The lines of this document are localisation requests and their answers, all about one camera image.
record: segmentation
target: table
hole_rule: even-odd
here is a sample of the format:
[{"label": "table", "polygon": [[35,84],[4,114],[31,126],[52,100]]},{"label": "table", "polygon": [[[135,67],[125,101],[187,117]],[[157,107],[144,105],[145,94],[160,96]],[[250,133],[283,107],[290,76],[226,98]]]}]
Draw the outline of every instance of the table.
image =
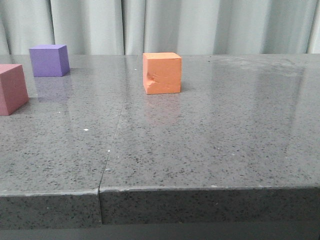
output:
[{"label": "table", "polygon": [[320,221],[320,55],[182,56],[146,95],[141,56],[70,55],[0,117],[0,229]]}]

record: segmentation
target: table top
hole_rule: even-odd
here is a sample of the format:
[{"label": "table top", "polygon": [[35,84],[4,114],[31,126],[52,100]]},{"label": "table top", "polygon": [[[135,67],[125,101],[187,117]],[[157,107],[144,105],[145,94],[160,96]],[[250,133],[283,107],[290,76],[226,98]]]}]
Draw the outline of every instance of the table top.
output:
[{"label": "table top", "polygon": [[[0,57],[23,65],[30,97],[0,117],[0,228],[183,222],[159,201],[188,191],[319,192],[320,55],[182,56],[181,93],[157,95],[142,56],[69,62],[63,77],[33,77],[29,56]],[[163,215],[145,218],[157,204]],[[12,206],[42,218],[14,223]]]}]

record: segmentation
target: cube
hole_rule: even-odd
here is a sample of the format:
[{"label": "cube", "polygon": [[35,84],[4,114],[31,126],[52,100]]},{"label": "cube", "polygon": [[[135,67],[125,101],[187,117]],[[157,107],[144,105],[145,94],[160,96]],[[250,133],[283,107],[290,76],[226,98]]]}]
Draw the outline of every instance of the cube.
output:
[{"label": "cube", "polygon": [[29,100],[21,64],[0,64],[0,116],[9,116]]},{"label": "cube", "polygon": [[182,58],[174,52],[143,54],[143,86],[146,94],[181,91]]},{"label": "cube", "polygon": [[38,45],[29,52],[35,77],[62,77],[70,71],[66,45]]}]

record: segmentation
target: pink cube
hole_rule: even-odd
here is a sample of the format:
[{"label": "pink cube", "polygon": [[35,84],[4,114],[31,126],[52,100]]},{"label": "pink cube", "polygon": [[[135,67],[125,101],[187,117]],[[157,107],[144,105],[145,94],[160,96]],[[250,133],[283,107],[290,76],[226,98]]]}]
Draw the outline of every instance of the pink cube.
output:
[{"label": "pink cube", "polygon": [[0,116],[9,116],[29,100],[21,64],[0,64]]}]

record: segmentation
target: curtain fold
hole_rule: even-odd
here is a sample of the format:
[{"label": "curtain fold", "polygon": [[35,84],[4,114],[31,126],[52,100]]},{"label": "curtain fold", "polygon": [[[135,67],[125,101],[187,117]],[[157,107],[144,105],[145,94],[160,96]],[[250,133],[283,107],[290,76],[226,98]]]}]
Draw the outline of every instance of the curtain fold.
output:
[{"label": "curtain fold", "polygon": [[29,54],[33,45],[54,44],[49,0],[1,0],[0,15],[11,54]]},{"label": "curtain fold", "polygon": [[0,0],[0,54],[320,53],[318,1]]}]

